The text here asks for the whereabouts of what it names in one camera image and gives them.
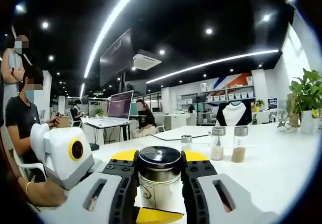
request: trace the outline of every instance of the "laptop screen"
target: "laptop screen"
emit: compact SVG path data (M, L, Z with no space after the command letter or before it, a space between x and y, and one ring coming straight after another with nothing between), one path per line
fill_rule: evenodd
M129 119L132 97L133 91L112 95L108 116Z

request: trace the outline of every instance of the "hand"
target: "hand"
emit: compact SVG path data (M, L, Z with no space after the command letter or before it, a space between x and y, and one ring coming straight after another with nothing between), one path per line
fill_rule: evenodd
M46 121L46 123L49 125L49 127L57 127L60 124L61 116L53 116L49 120Z

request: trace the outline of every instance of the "potted plant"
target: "potted plant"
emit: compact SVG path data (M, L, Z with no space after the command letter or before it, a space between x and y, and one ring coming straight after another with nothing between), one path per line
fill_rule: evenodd
M295 95L293 113L299 114L301 130L304 133L313 132L313 115L322 107L322 78L316 70L303 69L303 79L296 78L289 86Z
M258 99L255 102L255 106L262 110L265 106L265 102L262 99Z

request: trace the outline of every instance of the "tv screen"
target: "tv screen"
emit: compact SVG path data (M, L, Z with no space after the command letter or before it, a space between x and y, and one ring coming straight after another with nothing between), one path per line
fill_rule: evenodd
M131 29L119 37L100 58L100 86L115 80L117 74L133 67L134 51L131 43Z

